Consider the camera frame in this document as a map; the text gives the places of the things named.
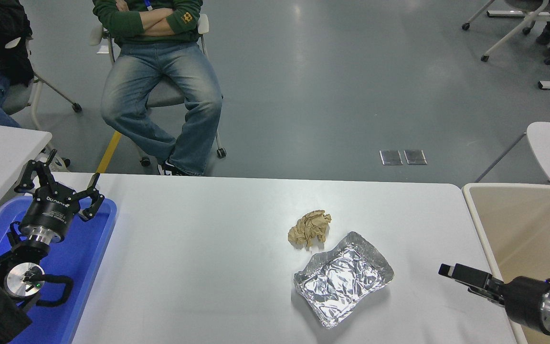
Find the green sweater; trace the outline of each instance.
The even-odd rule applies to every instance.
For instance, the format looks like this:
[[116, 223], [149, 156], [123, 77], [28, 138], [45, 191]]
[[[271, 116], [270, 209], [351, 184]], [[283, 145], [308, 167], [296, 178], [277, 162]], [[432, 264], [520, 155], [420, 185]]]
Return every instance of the green sweater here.
[[124, 43], [196, 42], [199, 39], [197, 20], [203, 0], [151, 0], [153, 9], [173, 9], [166, 18], [175, 35], [164, 37], [144, 36], [140, 11], [148, 11], [144, 0], [127, 0], [129, 11], [118, 11], [116, 0], [94, 0], [92, 12], [103, 27], [109, 30], [118, 45]]

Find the chair armrest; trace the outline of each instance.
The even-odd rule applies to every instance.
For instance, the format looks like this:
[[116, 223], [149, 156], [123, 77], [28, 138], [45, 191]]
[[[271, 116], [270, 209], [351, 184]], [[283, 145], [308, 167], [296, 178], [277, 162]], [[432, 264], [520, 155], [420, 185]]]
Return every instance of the chair armrest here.
[[199, 30], [199, 35], [203, 35], [209, 32], [209, 18], [206, 14], [201, 14], [199, 20], [197, 21], [197, 29]]
[[20, 43], [21, 37], [17, 37], [6, 44], [6, 49], [16, 48], [16, 46]]
[[101, 39], [103, 39], [103, 25], [99, 24], [90, 31], [88, 44], [100, 45]]

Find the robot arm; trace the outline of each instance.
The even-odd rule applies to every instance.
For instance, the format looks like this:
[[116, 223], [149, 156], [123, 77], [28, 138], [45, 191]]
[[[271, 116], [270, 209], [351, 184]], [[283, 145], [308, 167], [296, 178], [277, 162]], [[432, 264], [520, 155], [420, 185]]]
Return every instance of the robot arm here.
[[438, 274], [467, 285], [469, 292], [504, 307], [513, 322], [550, 335], [550, 279], [519, 276], [504, 283], [462, 264], [441, 264]]
[[[11, 249], [0, 256], [0, 344], [8, 343], [31, 324], [26, 313], [34, 305], [56, 307], [67, 301], [74, 281], [68, 276], [46, 274], [39, 263], [50, 252], [51, 243], [65, 239], [76, 214], [84, 221], [90, 220], [104, 200], [96, 189], [98, 173], [87, 189], [78, 193], [57, 183], [48, 167], [55, 153], [53, 150], [46, 163], [28, 161], [14, 189], [18, 193], [33, 194], [33, 201], [22, 220], [10, 225], [7, 236]], [[34, 173], [40, 183], [35, 190]], [[86, 197], [92, 202], [81, 209], [79, 201]], [[45, 283], [65, 285], [58, 300], [40, 300], [40, 290]]]

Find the crumpled brown paper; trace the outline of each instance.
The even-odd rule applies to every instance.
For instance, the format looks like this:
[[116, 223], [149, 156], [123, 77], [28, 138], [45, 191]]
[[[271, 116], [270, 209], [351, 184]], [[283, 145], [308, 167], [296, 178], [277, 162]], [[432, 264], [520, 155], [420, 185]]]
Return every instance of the crumpled brown paper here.
[[292, 244], [313, 246], [313, 238], [320, 242], [326, 241], [326, 228], [332, 218], [323, 210], [315, 210], [300, 218], [296, 226], [288, 232], [288, 241]]

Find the yellow floor tape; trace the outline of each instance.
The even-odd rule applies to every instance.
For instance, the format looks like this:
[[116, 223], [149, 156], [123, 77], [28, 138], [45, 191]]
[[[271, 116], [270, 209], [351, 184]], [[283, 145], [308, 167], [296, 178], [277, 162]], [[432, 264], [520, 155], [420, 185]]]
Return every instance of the yellow floor tape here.
[[120, 141], [121, 136], [122, 134], [118, 133], [118, 131], [114, 131], [114, 135], [112, 135], [112, 139], [109, 140], [109, 145], [107, 146], [107, 150], [105, 150], [105, 153], [103, 153], [101, 162], [99, 163], [99, 166], [96, 168], [97, 173], [105, 173], [105, 170], [107, 170], [107, 166], [109, 165], [109, 162], [112, 160], [112, 155], [114, 155], [114, 152], [116, 151], [116, 147], [118, 146], [118, 142]]

